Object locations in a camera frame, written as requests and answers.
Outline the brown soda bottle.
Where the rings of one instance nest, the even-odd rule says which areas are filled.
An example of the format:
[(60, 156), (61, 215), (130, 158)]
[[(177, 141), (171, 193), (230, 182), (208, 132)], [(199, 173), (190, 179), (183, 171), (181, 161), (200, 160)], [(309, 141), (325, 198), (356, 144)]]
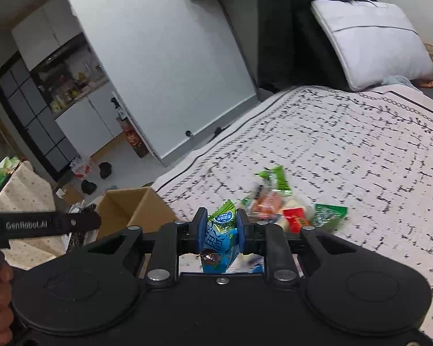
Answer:
[(145, 143), (142, 141), (140, 135), (136, 132), (134, 126), (128, 119), (123, 120), (123, 122), (123, 130), (130, 146), (140, 158), (144, 158), (148, 154), (148, 149)]

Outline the dotted beige cloth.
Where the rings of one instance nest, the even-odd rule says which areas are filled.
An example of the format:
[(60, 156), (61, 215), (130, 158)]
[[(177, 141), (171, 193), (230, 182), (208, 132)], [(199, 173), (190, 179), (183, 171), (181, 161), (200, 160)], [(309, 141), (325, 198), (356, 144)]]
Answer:
[[(28, 161), (21, 163), (0, 193), (0, 213), (53, 212), (56, 210), (51, 184), (34, 172)], [(13, 240), (4, 249), (9, 265), (30, 270), (66, 253), (63, 238)]]

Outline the orange snack packet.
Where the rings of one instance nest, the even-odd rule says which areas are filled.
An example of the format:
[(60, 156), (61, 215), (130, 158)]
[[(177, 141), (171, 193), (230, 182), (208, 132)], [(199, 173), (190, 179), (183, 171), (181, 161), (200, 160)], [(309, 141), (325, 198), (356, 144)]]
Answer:
[(251, 208), (251, 214), (257, 219), (271, 219), (280, 211), (284, 201), (280, 191), (264, 192), (258, 197)]

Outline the white pillow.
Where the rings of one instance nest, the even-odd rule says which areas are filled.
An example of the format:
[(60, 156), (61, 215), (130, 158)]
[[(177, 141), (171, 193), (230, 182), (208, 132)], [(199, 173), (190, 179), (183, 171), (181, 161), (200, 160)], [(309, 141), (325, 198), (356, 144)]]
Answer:
[(404, 11), (385, 2), (315, 0), (311, 12), (330, 40), (351, 90), (384, 79), (433, 79), (433, 62)]

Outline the white kitchen cabinet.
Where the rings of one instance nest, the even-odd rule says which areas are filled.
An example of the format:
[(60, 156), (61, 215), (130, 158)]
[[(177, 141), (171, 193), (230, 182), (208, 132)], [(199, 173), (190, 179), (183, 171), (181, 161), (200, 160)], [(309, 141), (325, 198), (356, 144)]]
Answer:
[(108, 82), (82, 96), (56, 118), (55, 122), (79, 154), (92, 156), (123, 133), (111, 102), (114, 90)]

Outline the dark green snack packet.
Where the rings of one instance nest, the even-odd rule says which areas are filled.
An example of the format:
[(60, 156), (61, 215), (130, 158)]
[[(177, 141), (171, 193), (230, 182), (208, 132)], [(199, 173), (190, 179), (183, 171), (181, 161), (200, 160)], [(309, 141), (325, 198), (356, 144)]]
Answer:
[(312, 224), (329, 233), (335, 232), (347, 217), (348, 208), (338, 205), (315, 204)]

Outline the black jacket on headboard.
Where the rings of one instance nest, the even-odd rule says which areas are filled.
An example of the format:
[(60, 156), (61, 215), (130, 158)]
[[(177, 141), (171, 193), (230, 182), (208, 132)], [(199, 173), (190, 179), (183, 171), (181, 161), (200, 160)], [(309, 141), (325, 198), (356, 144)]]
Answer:
[(257, 0), (260, 88), (273, 93), (301, 85), (350, 90), (340, 60), (311, 12), (313, 1)]

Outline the white cake packet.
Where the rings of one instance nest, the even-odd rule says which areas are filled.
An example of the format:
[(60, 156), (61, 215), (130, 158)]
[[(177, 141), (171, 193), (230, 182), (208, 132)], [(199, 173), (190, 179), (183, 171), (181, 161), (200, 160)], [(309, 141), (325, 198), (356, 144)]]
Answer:
[(284, 221), (286, 221), (287, 223), (287, 230), (289, 230), (289, 223), (288, 221), (285, 219), (285, 217), (283, 216), (282, 211), (285, 208), (299, 208), (302, 207), (305, 210), (305, 215), (307, 220), (309, 221), (310, 225), (312, 224), (312, 219), (313, 219), (313, 215), (314, 215), (314, 210), (313, 208), (311, 208), (308, 205), (305, 205), (303, 202), (301, 202), (300, 200), (295, 199), (294, 197), (290, 197), (287, 198), (286, 201), (284, 202), (283, 206), (281, 207), (280, 211), (278, 212), (278, 214), (282, 217), (282, 219), (284, 219)]

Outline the white patterned bedspread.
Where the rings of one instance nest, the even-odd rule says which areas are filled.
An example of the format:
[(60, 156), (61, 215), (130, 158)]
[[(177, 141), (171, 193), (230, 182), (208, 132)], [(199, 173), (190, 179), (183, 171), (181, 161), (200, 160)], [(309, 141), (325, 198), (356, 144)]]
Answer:
[[(153, 184), (181, 219), (239, 201), (282, 166), (308, 205), (348, 210), (340, 238), (418, 270), (433, 293), (433, 100), (402, 85), (320, 87), (264, 101)], [(423, 323), (433, 338), (433, 302)]]

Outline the red snack bar packet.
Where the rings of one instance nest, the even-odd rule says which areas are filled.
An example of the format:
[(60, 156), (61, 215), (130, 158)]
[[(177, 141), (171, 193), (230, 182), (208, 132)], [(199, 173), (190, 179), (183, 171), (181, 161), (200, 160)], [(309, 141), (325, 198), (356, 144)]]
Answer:
[(302, 207), (285, 208), (282, 213), (289, 223), (289, 230), (294, 234), (298, 234), (303, 227), (310, 226)]

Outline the black shoe on floor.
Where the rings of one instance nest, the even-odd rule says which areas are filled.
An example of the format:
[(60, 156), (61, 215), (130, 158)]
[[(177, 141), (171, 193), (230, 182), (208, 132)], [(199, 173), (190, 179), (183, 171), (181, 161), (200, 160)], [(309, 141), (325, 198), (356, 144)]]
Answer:
[(85, 195), (92, 195), (97, 190), (97, 184), (88, 180), (83, 180), (81, 183), (81, 190)]
[(99, 175), (102, 180), (107, 179), (112, 174), (112, 165), (108, 162), (103, 162), (98, 165)]

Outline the brown cardboard box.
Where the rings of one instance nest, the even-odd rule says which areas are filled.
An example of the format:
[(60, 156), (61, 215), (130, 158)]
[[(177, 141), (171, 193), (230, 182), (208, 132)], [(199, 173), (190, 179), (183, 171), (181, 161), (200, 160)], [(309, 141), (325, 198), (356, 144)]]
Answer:
[(144, 233), (177, 220), (171, 208), (150, 187), (107, 191), (95, 211), (101, 216), (100, 240), (131, 226), (139, 226)]

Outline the blue green snack packet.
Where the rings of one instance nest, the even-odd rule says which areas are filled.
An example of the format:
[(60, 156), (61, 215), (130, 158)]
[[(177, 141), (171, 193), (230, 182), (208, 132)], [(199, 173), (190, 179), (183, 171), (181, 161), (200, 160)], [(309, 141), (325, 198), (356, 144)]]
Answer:
[(208, 217), (200, 252), (202, 270), (205, 274), (226, 273), (238, 254), (236, 208), (227, 200)]

